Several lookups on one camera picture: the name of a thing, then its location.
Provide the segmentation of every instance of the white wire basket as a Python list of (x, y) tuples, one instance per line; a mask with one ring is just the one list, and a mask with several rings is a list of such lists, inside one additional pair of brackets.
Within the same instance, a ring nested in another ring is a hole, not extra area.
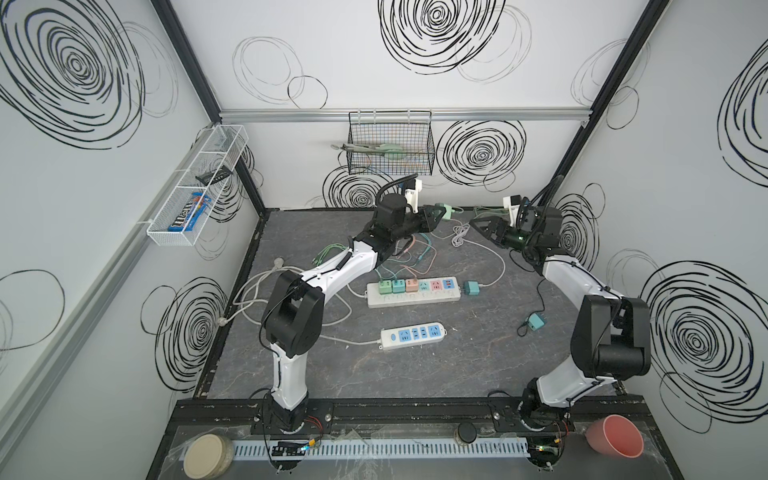
[[(232, 181), (235, 164), (248, 142), (243, 125), (217, 125), (181, 175), (174, 190), (147, 228), (161, 247), (192, 247), (205, 228), (222, 190)], [(214, 183), (224, 168), (231, 175)], [(198, 177), (213, 174), (204, 184)]]

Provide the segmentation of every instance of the robotic arm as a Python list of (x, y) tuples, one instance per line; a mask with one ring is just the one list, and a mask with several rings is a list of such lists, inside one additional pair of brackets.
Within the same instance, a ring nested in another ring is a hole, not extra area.
[[(562, 176), (556, 177), (532, 200), (506, 197), (508, 219), (470, 222), (498, 247), (520, 252), (535, 271), (579, 307), (571, 355), (552, 372), (531, 380), (523, 392), (519, 409), (530, 429), (543, 429), (598, 386), (645, 375), (650, 368), (648, 305), (601, 284), (560, 248), (563, 219), (550, 203), (562, 180)], [(539, 198), (541, 203), (534, 206)]]
[[(402, 184), (402, 194), (384, 194), (398, 184)], [(362, 232), (349, 238), (347, 250), (317, 268), (301, 274), (284, 272), (277, 279), (261, 324), (275, 356), (273, 413), (286, 432), (299, 429), (306, 414), (306, 354), (320, 335), (326, 302), (387, 260), (398, 240), (433, 231), (445, 214), (444, 207), (419, 209), (421, 189), (416, 175), (384, 185), (376, 195), (373, 218)]]

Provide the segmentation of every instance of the black metal frame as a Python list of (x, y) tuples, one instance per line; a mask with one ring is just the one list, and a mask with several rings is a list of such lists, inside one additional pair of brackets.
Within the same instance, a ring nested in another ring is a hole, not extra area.
[[(323, 431), (330, 435), (342, 435), (344, 432), (355, 429), (365, 437), (375, 432), (378, 425), (460, 422), (493, 424), (494, 430), (498, 433), (515, 433), (528, 439), (554, 438), (558, 435), (558, 430), (554, 426), (542, 432), (532, 432), (521, 425), (517, 416), (520, 400), (520, 397), (506, 396), (441, 399), (311, 399), (308, 411), (321, 421)], [(263, 432), (260, 420), (262, 401), (262, 399), (178, 401), (147, 474), (147, 480), (155, 480), (159, 476), (163, 461), (179, 427), (250, 425), (251, 432), (254, 435), (260, 435)], [(644, 422), (664, 457), (672, 478), (683, 480), (683, 475), (642, 396), (584, 397), (571, 408), (568, 424), (572, 427), (575, 422), (593, 422), (612, 413), (623, 415), (636, 422)], [(329, 421), (326, 420), (326, 414), (330, 415)], [(268, 427), (267, 433), (273, 439), (306, 439), (306, 435), (286, 435), (274, 426)]]
[(624, 81), (624, 77), (627, 76), (629, 69), (632, 67), (637, 56), (645, 45), (645, 41), (650, 36), (651, 32), (656, 28), (656, 24), (661, 18), (661, 14), (664, 13), (664, 9), (669, 5), (670, 0), (650, 0), (643, 10), (643, 14), (634, 26), (632, 35), (627, 39), (627, 43), (624, 44), (624, 48), (619, 54), (619, 58), (616, 60), (614, 67), (611, 69), (611, 73), (603, 83), (603, 87), (600, 89), (600, 93), (594, 99), (592, 104), (592, 114), (589, 117), (589, 122), (582, 128), (579, 128), (576, 132), (571, 144), (565, 151), (562, 161), (558, 165), (558, 169), (552, 175), (552, 178), (558, 175), (568, 175), (568, 172), (573, 167), (574, 162), (578, 158), (584, 145), (587, 144), (587, 140), (592, 135), (592, 132), (597, 127), (603, 113), (611, 104), (616, 91), (621, 86), (621, 82)]
[[(151, 0), (160, 17), (166, 33), (176, 49), (179, 59), (189, 76), (209, 118), (220, 122), (220, 107), (210, 88), (203, 70), (197, 61), (194, 51), (187, 39), (184, 29), (170, 4), (170, 0)], [(553, 178), (559, 174), (567, 174), (587, 142), (591, 133), (597, 127), (602, 114), (610, 104), (611, 99), (621, 85), (624, 76), (640, 53), (645, 41), (653, 31), (658, 19), (669, 4), (669, 0), (650, 0), (640, 17), (632, 35), (627, 40), (611, 73), (608, 75), (600, 93), (592, 106), (589, 122), (576, 133), (571, 145), (565, 153)], [(264, 205), (253, 178), (245, 166), (238, 162), (236, 170), (240, 181), (248, 193), (253, 207), (259, 214), (259, 223), (250, 242), (248, 251), (237, 281), (233, 287), (233, 295), (247, 280), (253, 258), (259, 247), (270, 210)], [(371, 210), (371, 209), (312, 209), (312, 210)], [(227, 315), (234, 312), (234, 298), (231, 297), (227, 306)], [(157, 478), (160, 474), (163, 460), (173, 442), (174, 436), (183, 425), (255, 425), (254, 419), (260, 416), (261, 399), (235, 400), (206, 400), (210, 384), (213, 382), (217, 364), (224, 343), (227, 340), (230, 324), (219, 329), (214, 344), (209, 352), (204, 372), (192, 399), (177, 402), (173, 415), (168, 421), (167, 428), (161, 439), (155, 458), (152, 462), (147, 479)], [(339, 433), (345, 425), (378, 425), (386, 423), (436, 423), (436, 422), (492, 422), (497, 432), (517, 432), (526, 437), (552, 436), (554, 432), (530, 432), (517, 420), (518, 397), (491, 398), (433, 398), (433, 399), (310, 399), (309, 411), (325, 423), (326, 432)], [(324, 413), (331, 415), (331, 421), (325, 422)], [(611, 397), (584, 397), (571, 408), (571, 421), (590, 422), (607, 414), (624, 415), (630, 419), (643, 420), (648, 425), (653, 440), (667, 461), (670, 473), (676, 480), (682, 480), (680, 469), (672, 457), (664, 437), (661, 435), (653, 416), (650, 414), (641, 396), (619, 395)]]

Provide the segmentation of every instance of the gray floor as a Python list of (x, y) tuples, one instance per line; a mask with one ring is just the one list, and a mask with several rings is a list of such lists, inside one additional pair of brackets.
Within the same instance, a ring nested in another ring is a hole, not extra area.
[[(345, 243), (346, 237), (357, 234), (370, 217), (370, 212), (274, 212), (266, 224), (252, 273), (271, 268), (275, 257), (285, 259), (286, 265), (309, 269), (312, 258), (326, 245)], [(462, 218), (466, 221), (470, 216), (464, 214)], [(436, 233), (444, 237), (455, 224), (443, 222)], [(491, 246), (474, 230), (466, 238)], [(490, 283), (501, 272), (500, 260), (476, 245), (465, 243), (455, 248), (450, 240), (432, 238), (432, 242), (438, 256), (424, 277), (453, 275), (459, 282)], [(492, 389), (519, 395), (531, 378), (551, 371), (568, 356), (578, 310), (557, 287), (544, 281), (541, 295), (546, 303), (543, 317), (547, 324), (519, 338), (515, 328), (541, 305), (536, 294), (541, 277), (521, 271), (505, 251), (495, 250), (505, 258), (506, 274), (495, 285), (481, 289), (479, 296), (462, 296), (457, 303), (369, 309), (364, 299), (342, 290), (341, 296), (352, 306), (353, 314), (339, 325), (324, 328), (325, 335), (366, 341), (379, 338), (381, 329), (435, 320), (445, 326), (448, 334), (440, 343), (388, 352), (376, 345), (347, 346), (318, 339), (307, 361), (310, 395), (483, 396)], [(516, 260), (522, 264), (519, 255)], [(273, 274), (262, 283), (260, 298), (269, 296), (276, 278), (277, 274)], [(376, 281), (376, 273), (371, 272), (351, 286), (362, 293), (367, 283)], [(263, 306), (254, 305), (250, 316), (259, 319)], [(326, 306), (324, 321), (339, 319), (347, 311), (340, 301), (332, 299)], [(243, 317), (233, 321), (208, 398), (242, 399), (259, 387), (271, 385), (273, 354), (259, 345), (258, 330)]]

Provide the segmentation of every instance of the white power strip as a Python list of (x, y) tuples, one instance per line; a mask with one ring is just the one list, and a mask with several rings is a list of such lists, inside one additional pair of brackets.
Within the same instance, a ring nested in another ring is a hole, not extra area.
[(402, 346), (435, 343), (445, 338), (445, 327), (440, 322), (404, 326), (398, 329), (382, 330), (380, 349), (398, 349)]
[(366, 286), (369, 308), (386, 306), (419, 305), (421, 303), (456, 302), (462, 298), (455, 276), (419, 279), (419, 291), (404, 293), (379, 293), (378, 283)]

